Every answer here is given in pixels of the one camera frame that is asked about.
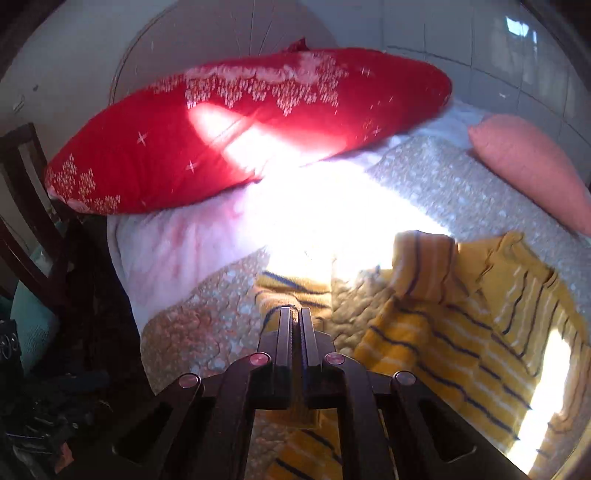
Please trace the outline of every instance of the headboard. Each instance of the headboard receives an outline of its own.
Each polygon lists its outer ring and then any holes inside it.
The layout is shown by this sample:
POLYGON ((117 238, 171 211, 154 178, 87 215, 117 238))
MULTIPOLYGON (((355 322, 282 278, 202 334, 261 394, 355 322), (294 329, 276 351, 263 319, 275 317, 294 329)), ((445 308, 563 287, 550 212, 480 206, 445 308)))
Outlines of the headboard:
POLYGON ((149 83, 211 61, 266 55, 305 37, 336 48, 321 20, 298 0, 180 0, 139 32, 123 56, 109 104, 149 83))

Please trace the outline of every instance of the white sheet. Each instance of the white sheet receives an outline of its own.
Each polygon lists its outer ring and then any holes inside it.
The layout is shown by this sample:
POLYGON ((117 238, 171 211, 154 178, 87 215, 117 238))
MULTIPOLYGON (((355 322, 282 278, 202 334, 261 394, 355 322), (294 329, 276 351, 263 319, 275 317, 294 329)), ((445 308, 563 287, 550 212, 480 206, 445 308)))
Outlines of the white sheet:
MULTIPOLYGON (((434 135, 468 149, 467 127, 479 123, 484 115, 484 111, 454 100, 440 118, 419 126, 410 136, 434 135)), ((281 172, 197 205, 147 215, 110 216, 109 252, 139 332, 158 312, 188 298, 199 282, 215 271, 266 245, 284 243, 285 238, 278 239, 278 235, 299 221, 300 209, 326 206, 317 205, 317 197, 315 204, 310 203, 306 190, 323 192, 326 202, 341 199, 342 212, 354 212, 361 204, 378 205, 374 202, 382 201, 385 193, 372 187, 363 171, 406 138, 408 135, 396 135, 364 150, 281 172)), ((388 201, 397 200, 389 197, 388 201)), ((360 215, 368 229, 379 221, 365 212, 360 215)), ((331 225, 346 221, 308 222, 306 234, 319 238, 327 235, 331 225)), ((376 245, 367 250, 376 253, 382 248, 376 245)))

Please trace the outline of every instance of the chair backrest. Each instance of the chair backrest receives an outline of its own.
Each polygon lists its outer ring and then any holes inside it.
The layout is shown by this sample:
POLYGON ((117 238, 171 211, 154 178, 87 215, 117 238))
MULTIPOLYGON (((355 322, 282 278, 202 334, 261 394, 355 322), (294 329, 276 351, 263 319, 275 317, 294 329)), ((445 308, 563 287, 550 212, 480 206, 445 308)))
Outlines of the chair backrest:
POLYGON ((4 297, 7 300, 12 300, 12 293, 0 285, 0 297, 4 297))
MULTIPOLYGON (((23 148, 28 150, 34 172, 43 184, 47 159, 33 124, 23 125, 0 138, 0 174, 22 217, 53 266, 46 276, 29 258, 4 222, 0 222, 0 257, 33 295, 55 314, 61 315, 69 305, 63 287, 72 246, 68 236, 62 236, 56 228, 39 198, 21 154, 23 148)), ((64 223, 77 222, 67 206, 59 202, 51 204, 64 223)))

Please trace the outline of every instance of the blue stripe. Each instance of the blue stripe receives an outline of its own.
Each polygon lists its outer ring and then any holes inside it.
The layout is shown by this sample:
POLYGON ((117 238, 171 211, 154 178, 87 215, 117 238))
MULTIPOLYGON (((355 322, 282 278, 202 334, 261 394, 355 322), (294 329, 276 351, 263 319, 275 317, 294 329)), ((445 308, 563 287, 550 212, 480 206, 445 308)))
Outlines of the blue stripe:
MULTIPOLYGON (((505 345, 505 342, 503 342, 503 340, 501 340, 499 337, 497 337, 494 333, 491 335, 491 338, 498 343, 499 345, 501 345, 505 350, 507 350, 512 357, 514 357, 516 360, 519 360, 520 363, 523 364, 521 358, 519 358, 519 355, 517 355, 510 347, 505 345)), ((525 372, 530 376, 530 377, 535 377, 535 375, 532 375, 530 373, 530 371, 526 368, 525 372)))
POLYGON ((456 282, 456 284, 462 289, 462 292, 464 293, 464 295, 466 295, 466 297, 469 297, 470 291, 464 285, 464 282, 462 280, 460 280, 453 271, 452 271, 452 277, 453 277, 454 281, 456 282))
POLYGON ((369 328, 370 330, 373 330, 375 333, 377 333, 383 340, 386 340, 388 343, 391 343, 392 345, 404 346, 412 350, 417 355, 420 355, 417 347, 415 347, 412 343, 401 342, 400 340, 392 340, 391 338, 386 337, 386 335, 374 325, 370 325, 369 328))
POLYGON ((330 451, 332 452, 333 459, 335 459, 335 461, 338 462, 339 464, 343 465, 343 461, 341 460, 340 456, 337 455, 336 449, 335 449, 335 447, 333 447, 332 443, 330 443, 323 436, 318 435, 316 432, 313 432, 312 430, 303 430, 303 432, 306 435, 312 437, 317 442, 319 442, 322 445, 324 445, 325 447, 327 447, 328 449, 330 449, 330 451))
POLYGON ((473 405, 478 410, 480 410, 484 415, 486 415, 486 417, 491 421, 491 423, 498 426, 502 430, 505 430, 507 433, 510 433, 514 440, 519 440, 519 437, 513 432, 511 427, 509 427, 507 424, 500 421, 491 412, 489 412, 485 406, 481 405, 476 400, 474 400, 472 397, 470 397, 461 385, 438 376, 437 374, 435 374, 434 372, 429 370, 422 362, 419 362, 418 366, 419 366, 419 368, 421 368, 423 371, 428 373, 431 377, 433 377, 434 380, 438 381, 439 383, 442 383, 443 385, 446 385, 448 387, 456 388, 457 390, 462 392, 462 394, 464 395, 464 400, 466 400, 467 403, 469 403, 470 405, 473 405))
POLYGON ((480 368, 488 373, 492 378, 499 380, 502 383, 501 376, 494 373, 490 368, 485 367, 484 365, 480 365, 480 368))
MULTIPOLYGON (((401 345, 401 346, 405 346, 409 349, 411 349, 413 352, 415 352, 417 354, 417 356, 420 358, 420 353, 417 350, 417 348, 407 342, 400 342, 398 340, 392 340, 391 338, 385 336, 380 330, 377 329, 377 327, 375 327, 374 325, 369 327, 370 329, 372 329, 374 332, 376 332, 381 338, 383 338, 384 340, 386 340, 388 343, 391 343, 393 345, 401 345)), ((519 437, 513 432, 513 430, 511 429, 511 427, 509 427, 507 424, 503 423, 502 421, 500 421, 499 419, 497 419, 491 412, 489 412, 486 407, 484 405, 481 405, 480 403, 478 403, 476 400, 474 400, 473 398, 469 397, 468 394, 466 393, 466 391, 464 390, 464 388, 460 385, 457 384, 451 380, 447 380, 443 377, 440 377, 439 375, 435 374, 433 371, 431 371, 429 368, 427 368, 427 366, 419 361, 418 363, 418 367, 420 369, 422 369, 425 373, 428 373, 431 377, 433 377, 434 380, 438 381, 439 383, 446 385, 448 387, 452 387, 455 388, 457 390, 459 390, 463 396, 466 402, 470 403, 471 405, 475 406, 476 408, 478 408, 478 410, 480 410, 481 412, 483 412, 486 417, 491 421, 491 423, 493 423, 494 425, 497 425, 498 427, 502 428, 503 430, 505 430, 507 433, 510 433, 513 437, 513 439, 515 440, 519 440, 519 437)))
POLYGON ((562 340, 564 340, 564 333, 566 331, 566 324, 569 322, 570 317, 566 317, 566 320, 564 321, 563 325, 562 325, 562 334, 560 335, 560 338, 562 340))
POLYGON ((455 312, 458 312, 459 314, 463 315, 464 317, 466 317, 468 320, 470 320, 474 325, 477 325, 481 328, 484 328, 485 330, 492 330, 492 327, 490 325, 487 325, 486 323, 482 323, 479 322, 478 320, 476 320, 474 317, 468 315, 464 310, 462 310, 460 307, 458 307, 457 305, 453 305, 453 304, 447 304, 446 307, 450 310, 454 310, 455 312))
MULTIPOLYGON (((575 331, 574 333, 574 338, 573 338, 573 344, 570 346, 570 357, 569 357, 569 364, 571 363, 571 361, 573 360, 573 353, 574 353, 574 346, 577 343, 577 337, 579 335, 579 331, 575 331)), ((583 341, 581 340, 581 347, 579 349, 579 355, 580 353, 583 351, 583 341)))
POLYGON ((552 280, 552 282, 550 282, 550 284, 549 284, 549 285, 546 285, 546 288, 550 288, 552 285, 554 285, 554 283, 556 283, 556 280, 558 280, 558 275, 556 275, 556 276, 554 277, 554 280, 552 280))
POLYGON ((441 305, 443 303, 443 300, 445 300, 445 282, 447 281, 447 278, 449 277, 449 274, 452 272, 452 265, 453 265, 453 253, 456 247, 456 241, 449 237, 449 253, 447 255, 448 259, 447 259, 447 271, 445 273, 445 275, 443 276, 443 278, 441 279, 441 299, 439 300, 439 305, 441 305))
POLYGON ((405 296, 410 295, 413 293, 413 290, 416 288, 418 283, 418 275, 421 273, 421 241, 419 238, 419 231, 414 231, 414 250, 415 250, 415 267, 414 267, 414 276, 413 279, 408 287, 407 292, 404 294, 405 296))
POLYGON ((260 291, 258 291, 258 292, 255 294, 255 303, 256 303, 256 299, 258 298, 258 296, 259 296, 261 293, 266 293, 266 292, 269 292, 269 291, 268 291, 268 290, 260 290, 260 291))
POLYGON ((503 384, 503 390, 505 390, 509 395, 511 395, 511 397, 515 397, 517 400, 523 403, 525 408, 527 408, 528 410, 532 410, 531 405, 527 402, 527 400, 524 399, 517 392, 511 390, 509 387, 507 387, 507 385, 503 384))
POLYGON ((427 320, 427 322, 429 323, 429 326, 431 327, 431 332, 433 333, 434 336, 436 336, 437 338, 440 338, 441 340, 446 342, 450 347, 452 347, 454 350, 456 350, 460 353, 465 353, 466 355, 469 355, 473 358, 477 358, 477 359, 480 358, 480 355, 478 355, 478 353, 472 352, 471 350, 468 350, 466 348, 456 345, 455 343, 453 343, 449 339, 449 337, 447 337, 446 335, 442 334, 441 332, 438 332, 437 330, 435 330, 435 328, 433 327, 433 323, 435 323, 435 321, 427 313, 421 312, 421 311, 415 311, 415 310, 407 310, 407 309, 402 309, 402 308, 399 308, 398 310, 400 310, 402 313, 408 313, 410 315, 420 315, 421 317, 423 317, 427 320))
POLYGON ((262 275, 272 278, 273 280, 276 280, 278 282, 283 283, 285 286, 293 288, 296 291, 300 291, 303 293, 313 293, 313 294, 325 294, 325 293, 330 293, 330 290, 327 291, 313 291, 313 290, 308 290, 305 287, 302 287, 301 285, 297 284, 296 282, 289 280, 288 278, 285 277, 281 277, 280 275, 277 275, 276 273, 271 273, 267 270, 265 270, 262 275))
POLYGON ((534 331, 535 320, 536 320, 536 317, 538 316, 538 308, 540 306, 540 298, 542 298, 542 292, 543 291, 544 291, 544 284, 542 283, 542 286, 540 287, 540 293, 538 293, 538 298, 535 301, 534 318, 531 321, 530 331, 527 333, 527 340, 525 341, 525 345, 523 347, 523 351, 518 355, 519 358, 523 358, 524 357, 524 355, 527 352, 527 348, 530 345, 531 333, 534 331))
POLYGON ((537 377, 540 373, 540 369, 542 368, 542 363, 544 362, 544 352, 546 351, 546 346, 548 345, 548 339, 550 338, 550 330, 552 329, 552 323, 554 322, 554 314, 556 313, 556 309, 558 308, 560 300, 556 300, 556 305, 554 305, 554 309, 552 310, 552 314, 550 314, 550 321, 548 322, 548 331, 546 332, 546 338, 544 339, 544 347, 540 350, 540 363, 538 363, 538 368, 535 370, 534 377, 537 377))
POLYGON ((275 459, 275 463, 277 465, 279 465, 280 467, 284 468, 285 470, 287 470, 292 475, 295 475, 297 478, 301 478, 303 480, 314 480, 314 477, 312 477, 310 475, 306 475, 301 470, 298 470, 296 467, 291 466, 289 463, 285 463, 283 460, 281 460, 279 458, 275 459))
POLYGON ((267 323, 269 323, 269 321, 271 320, 271 315, 273 315, 277 310, 281 310, 282 307, 290 307, 292 309, 295 309, 296 308, 295 305, 289 305, 289 304, 277 305, 277 306, 271 308, 271 310, 269 310, 267 312, 267 314, 265 315, 265 320, 263 320, 263 323, 262 323, 262 329, 263 330, 267 326, 267 323))
POLYGON ((330 308, 330 305, 323 305, 321 303, 316 303, 315 301, 300 300, 300 304, 305 307, 316 307, 318 309, 329 309, 330 308))
POLYGON ((517 305, 519 305, 519 302, 521 301, 521 299, 523 298, 523 295, 525 293, 525 289, 527 288, 527 275, 528 275, 528 271, 525 272, 525 275, 523 276, 523 287, 521 289, 521 294, 519 295, 519 297, 517 297, 517 300, 515 301, 514 305, 513 305, 513 311, 511 312, 511 318, 509 319, 509 325, 507 325, 507 328, 505 330, 503 330, 503 335, 507 335, 507 333, 509 333, 509 331, 511 330, 511 326, 513 325, 513 318, 515 318, 515 313, 517 312, 517 305))

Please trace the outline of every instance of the white star pattern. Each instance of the white star pattern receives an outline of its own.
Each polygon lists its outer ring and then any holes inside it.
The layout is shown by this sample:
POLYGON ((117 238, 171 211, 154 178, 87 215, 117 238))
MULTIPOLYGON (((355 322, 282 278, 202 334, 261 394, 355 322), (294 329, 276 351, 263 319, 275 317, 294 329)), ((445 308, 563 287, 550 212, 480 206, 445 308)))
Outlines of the white star pattern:
POLYGON ((138 145, 142 144, 143 146, 146 146, 146 142, 144 140, 146 139, 147 136, 148 136, 147 133, 144 133, 142 135, 141 133, 138 132, 138 145))
POLYGON ((191 170, 191 172, 195 173, 195 167, 197 166, 196 163, 189 162, 187 168, 185 170, 191 170))

